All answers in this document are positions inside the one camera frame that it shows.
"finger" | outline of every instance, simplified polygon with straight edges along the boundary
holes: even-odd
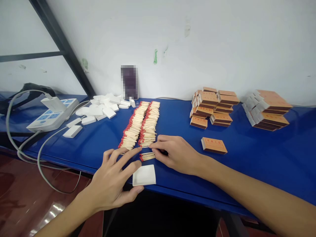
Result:
[[[167,142],[167,141],[174,141],[176,136],[168,136],[168,135],[158,135],[157,141],[159,142]]]
[[[164,149],[167,150],[166,147],[168,146],[168,142],[155,142],[149,145],[149,148],[155,149]]]
[[[134,155],[136,155],[137,153],[139,153],[142,150],[142,147],[138,147],[138,148],[134,148],[133,150],[130,150],[128,152],[125,153],[125,155],[123,155],[118,162],[115,164],[115,166],[117,166],[119,169],[121,169],[130,158],[132,158]]]
[[[122,154],[122,153],[125,153],[125,152],[128,152],[128,149],[125,148],[125,147],[122,147],[122,148],[114,150],[112,152],[111,157],[109,158],[109,163],[111,165],[114,165],[116,163],[116,160],[118,159],[119,155]]]
[[[110,149],[103,153],[103,162],[102,162],[103,165],[109,160],[110,155],[112,154],[113,151],[114,149]]]
[[[115,207],[121,207],[125,203],[132,202],[135,200],[137,195],[144,190],[144,186],[133,187],[130,191],[121,192],[117,199],[113,202]]]
[[[139,167],[142,166],[142,163],[140,160],[134,161],[130,163],[122,172],[121,175],[123,176],[124,182],[127,181],[127,179],[135,173],[136,170],[139,169]]]
[[[160,162],[164,163],[166,166],[171,168],[172,160],[168,156],[161,154],[161,152],[157,149],[152,149],[152,151],[154,152],[157,160],[159,160]]]

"hand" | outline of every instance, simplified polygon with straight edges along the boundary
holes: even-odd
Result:
[[[142,166],[142,163],[138,160],[130,163],[124,170],[122,167],[141,150],[141,147],[130,151],[119,148],[104,152],[101,167],[94,174],[91,184],[78,195],[78,198],[84,200],[85,204],[91,205],[93,213],[134,201],[144,190],[144,186],[133,187],[128,192],[123,192],[122,188],[127,179]],[[126,152],[125,155],[116,162],[118,156],[124,152]]]
[[[157,140],[156,143],[149,145],[157,160],[180,173],[199,175],[204,155],[194,150],[182,137],[159,135]],[[161,154],[157,149],[166,150],[168,156]]]

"pile of matchsticks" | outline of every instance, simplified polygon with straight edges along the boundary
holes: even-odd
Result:
[[[139,156],[142,162],[156,158],[153,152],[143,153],[143,154],[140,154]]]
[[[142,122],[141,134],[139,137],[139,146],[146,148],[156,141],[156,124],[159,118],[160,103],[152,101],[147,109],[145,119]]]
[[[149,105],[149,102],[141,101],[139,103],[139,107],[134,110],[134,113],[129,120],[128,126],[123,131],[124,135],[118,146],[119,148],[125,147],[129,150],[133,149],[137,142],[139,132],[142,128],[145,112]]]

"stack of matchboxes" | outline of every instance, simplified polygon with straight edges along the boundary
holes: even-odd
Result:
[[[264,90],[250,93],[242,106],[252,127],[269,131],[287,126],[283,115],[293,107],[276,92]]]
[[[206,129],[207,117],[210,117],[212,125],[228,127],[232,122],[229,114],[233,111],[233,105],[238,103],[234,92],[203,87],[203,90],[197,90],[193,95],[190,124]]]

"electrical cable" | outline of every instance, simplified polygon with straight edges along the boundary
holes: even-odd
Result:
[[[316,108],[316,105],[293,105],[295,107],[309,107],[309,108]]]
[[[167,97],[167,96],[156,97],[155,99],[173,99],[173,100],[191,101],[191,99],[180,99],[180,98],[173,98],[173,97]]]
[[[38,92],[42,92],[44,93],[45,95],[47,94],[46,92],[44,91],[40,91],[40,90],[26,90],[26,91],[22,91],[20,93],[17,93],[15,96],[13,96],[13,98],[11,99],[10,101],[10,104],[8,106],[8,112],[7,112],[7,117],[6,117],[6,129],[7,129],[7,135],[8,135],[8,138],[9,138],[9,141],[11,142],[11,144],[14,146],[14,148],[22,155],[24,155],[25,157],[29,158],[30,160],[34,160],[34,161],[37,161],[37,159],[34,159],[28,155],[26,155],[23,151],[21,151],[19,149],[19,147],[16,145],[16,143],[14,142],[14,140],[12,139],[12,136],[11,136],[11,133],[10,133],[10,125],[9,125],[9,120],[10,120],[10,114],[11,114],[11,109],[12,109],[12,106],[13,106],[13,102],[15,101],[15,99],[17,97],[19,97],[20,95],[26,93],[26,92],[30,92],[30,91],[38,91]]]
[[[64,128],[62,128],[61,130],[55,132],[53,135],[51,135],[49,138],[47,138],[47,140],[46,140],[46,141],[43,143],[43,145],[40,147],[39,153],[38,153],[38,155],[37,155],[37,167],[38,167],[39,172],[40,172],[41,176],[43,177],[43,179],[46,181],[46,183],[47,183],[52,189],[54,189],[54,190],[57,191],[57,192],[63,193],[63,194],[71,194],[71,193],[73,193],[73,192],[75,191],[75,189],[76,189],[77,186],[78,186],[78,183],[79,183],[79,180],[80,180],[80,177],[81,177],[81,171],[80,171],[80,173],[79,173],[79,178],[78,178],[77,184],[76,184],[76,186],[74,187],[74,189],[73,189],[71,192],[63,192],[63,191],[60,191],[59,189],[55,188],[55,187],[48,181],[48,179],[45,177],[45,175],[44,175],[44,173],[43,173],[43,171],[42,171],[41,163],[40,163],[40,155],[41,155],[41,153],[42,153],[42,150],[43,150],[43,148],[44,148],[46,142],[48,142],[53,136],[55,136],[57,133],[61,132],[62,130],[66,129],[66,128],[68,128],[68,127],[64,127]]]
[[[24,159],[24,158],[22,157],[22,156],[25,156],[25,157],[27,157],[27,158],[29,158],[29,159],[31,159],[31,160],[37,161],[38,169],[39,169],[39,172],[40,172],[41,176],[43,177],[43,179],[46,181],[46,183],[48,183],[48,185],[49,185],[51,188],[53,188],[55,191],[60,192],[60,193],[63,193],[63,194],[70,194],[70,193],[73,193],[73,192],[75,191],[75,189],[77,188],[77,186],[78,186],[78,183],[79,183],[79,180],[80,180],[80,177],[81,177],[81,171],[80,171],[80,173],[79,173],[79,178],[78,178],[78,181],[77,181],[77,184],[76,184],[75,188],[74,188],[71,192],[63,192],[63,191],[60,191],[60,190],[58,190],[57,188],[55,188],[55,187],[47,180],[47,178],[45,177],[45,175],[44,175],[44,173],[43,173],[43,171],[42,171],[42,169],[41,169],[41,166],[48,167],[48,168],[52,168],[52,169],[56,169],[56,170],[68,170],[69,168],[51,167],[51,166],[42,165],[42,164],[40,163],[40,162],[41,162],[41,160],[40,160],[40,154],[41,154],[41,151],[42,151],[44,145],[46,144],[46,142],[48,142],[54,135],[56,135],[57,133],[59,133],[60,131],[62,131],[62,130],[64,130],[64,129],[66,129],[67,127],[64,127],[64,128],[62,128],[61,130],[59,130],[58,132],[54,133],[53,135],[51,135],[51,136],[43,143],[43,145],[42,145],[41,148],[40,148],[40,151],[39,151],[39,154],[38,154],[38,158],[37,158],[37,159],[34,159],[34,158],[32,158],[32,157],[26,155],[26,154],[22,151],[22,148],[23,148],[30,140],[32,140],[35,136],[37,136],[37,135],[41,132],[41,130],[38,130],[35,134],[33,134],[33,135],[32,135],[31,137],[29,137],[26,141],[24,141],[24,142],[21,144],[20,147],[18,147],[18,146],[15,144],[14,140],[12,139],[12,136],[11,136],[11,133],[10,133],[9,121],[10,121],[10,114],[11,114],[11,109],[12,109],[12,106],[13,106],[13,102],[14,102],[14,100],[15,100],[16,98],[20,97],[22,94],[24,94],[24,93],[26,93],[26,92],[30,92],[30,91],[42,92],[42,93],[45,94],[45,96],[46,96],[47,98],[49,98],[49,97],[51,98],[51,96],[50,96],[48,93],[44,92],[44,91],[40,91],[40,90],[26,90],[26,91],[17,93],[17,94],[11,99],[10,104],[9,104],[9,106],[8,106],[8,112],[7,112],[7,117],[6,117],[6,129],[7,129],[7,135],[8,135],[9,141],[10,141],[11,144],[14,146],[14,148],[17,150],[17,155],[18,155],[18,157],[19,157],[21,160],[23,160],[23,161],[25,161],[25,162],[27,162],[27,163],[30,163],[30,164],[35,164],[35,163],[33,163],[33,162],[31,162],[31,161],[28,161],[28,160],[26,160],[26,159]],[[85,105],[88,104],[88,103],[87,103],[87,104],[85,104],[84,106],[78,108],[76,111],[74,111],[80,104],[85,103],[85,102],[90,102],[90,101],[84,101],[84,102],[79,103],[79,104],[72,110],[72,112],[70,113],[70,116],[73,115],[78,109],[80,109],[80,108],[82,108],[82,107],[84,107]]]
[[[34,133],[31,137],[29,137],[25,142],[23,142],[21,144],[21,146],[19,147],[20,150],[23,149],[23,147],[30,141],[32,140],[36,135],[38,135],[39,133],[41,132],[41,130],[38,130],[36,133]],[[32,162],[32,161],[29,161],[29,160],[26,160],[21,154],[19,151],[16,152],[17,153],[17,156],[23,160],[24,162],[26,163],[30,163],[30,164],[33,164],[33,165],[37,165],[37,163],[35,162]],[[56,169],[56,170],[68,170],[69,168],[58,168],[58,167],[52,167],[52,166],[47,166],[47,165],[42,165],[44,167],[47,167],[47,168],[52,168],[52,169]]]

